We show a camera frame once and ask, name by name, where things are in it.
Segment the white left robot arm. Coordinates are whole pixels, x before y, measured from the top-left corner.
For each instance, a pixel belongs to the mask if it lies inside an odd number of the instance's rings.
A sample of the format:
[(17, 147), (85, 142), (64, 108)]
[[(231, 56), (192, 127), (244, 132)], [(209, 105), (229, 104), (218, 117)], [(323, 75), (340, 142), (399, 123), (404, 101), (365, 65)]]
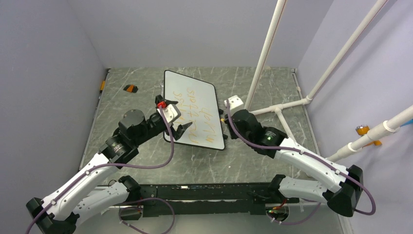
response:
[(81, 223), (110, 206), (141, 202), (141, 186), (131, 176), (121, 177), (98, 193), (94, 189), (108, 176), (129, 167), (139, 146), (151, 138), (167, 132), (171, 141), (178, 140), (190, 127), (186, 123), (173, 128), (180, 116), (173, 104), (157, 108), (149, 119), (140, 110), (127, 111), (86, 166), (50, 195), (32, 198), (26, 204), (31, 225), (44, 234), (72, 234)]

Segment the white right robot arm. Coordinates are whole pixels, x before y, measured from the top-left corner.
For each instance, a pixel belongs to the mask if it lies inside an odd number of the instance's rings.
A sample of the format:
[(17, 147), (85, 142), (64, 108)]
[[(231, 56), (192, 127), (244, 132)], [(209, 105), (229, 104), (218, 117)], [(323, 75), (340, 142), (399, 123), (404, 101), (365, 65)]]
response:
[(283, 160), (313, 178), (310, 181), (276, 175), (268, 187), (272, 201), (293, 197), (326, 203), (332, 211), (345, 217), (352, 217), (357, 211), (364, 190), (360, 167), (342, 166), (311, 152), (286, 133), (274, 127), (263, 127), (245, 109), (236, 112), (227, 109), (225, 123), (232, 139), (239, 138), (256, 153)]

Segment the black framed whiteboard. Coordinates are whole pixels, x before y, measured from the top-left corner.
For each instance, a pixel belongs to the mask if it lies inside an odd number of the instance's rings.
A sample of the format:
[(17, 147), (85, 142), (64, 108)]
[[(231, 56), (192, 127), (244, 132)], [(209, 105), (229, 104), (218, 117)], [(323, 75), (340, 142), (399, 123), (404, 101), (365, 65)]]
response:
[(225, 141), (215, 86), (171, 70), (164, 71), (164, 97), (177, 101), (181, 116), (174, 122), (191, 122), (178, 144), (224, 150)]

